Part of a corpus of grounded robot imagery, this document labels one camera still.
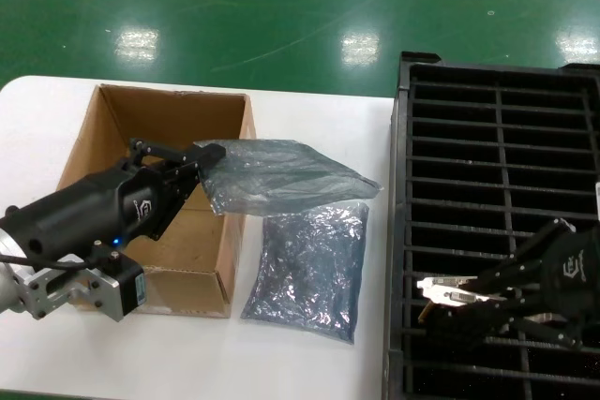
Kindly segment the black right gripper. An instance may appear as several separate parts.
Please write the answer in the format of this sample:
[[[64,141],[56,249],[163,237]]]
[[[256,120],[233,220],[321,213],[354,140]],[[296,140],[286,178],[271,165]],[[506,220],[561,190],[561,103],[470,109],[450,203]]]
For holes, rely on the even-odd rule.
[[[469,281],[468,291],[500,294],[540,283],[550,312],[543,311],[539,297],[521,297],[492,301],[491,318],[501,329],[580,349],[582,332],[599,322],[599,228],[576,231],[566,220],[553,219],[507,259]]]

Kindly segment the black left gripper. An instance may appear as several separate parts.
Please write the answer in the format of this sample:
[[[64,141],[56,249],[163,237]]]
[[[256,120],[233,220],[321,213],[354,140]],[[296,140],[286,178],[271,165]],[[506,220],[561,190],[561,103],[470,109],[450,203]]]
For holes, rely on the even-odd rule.
[[[216,143],[178,150],[131,139],[128,163],[118,163],[9,212],[1,219],[6,258],[58,261],[91,256],[96,242],[110,248],[140,236],[158,240],[187,198],[226,156]]]

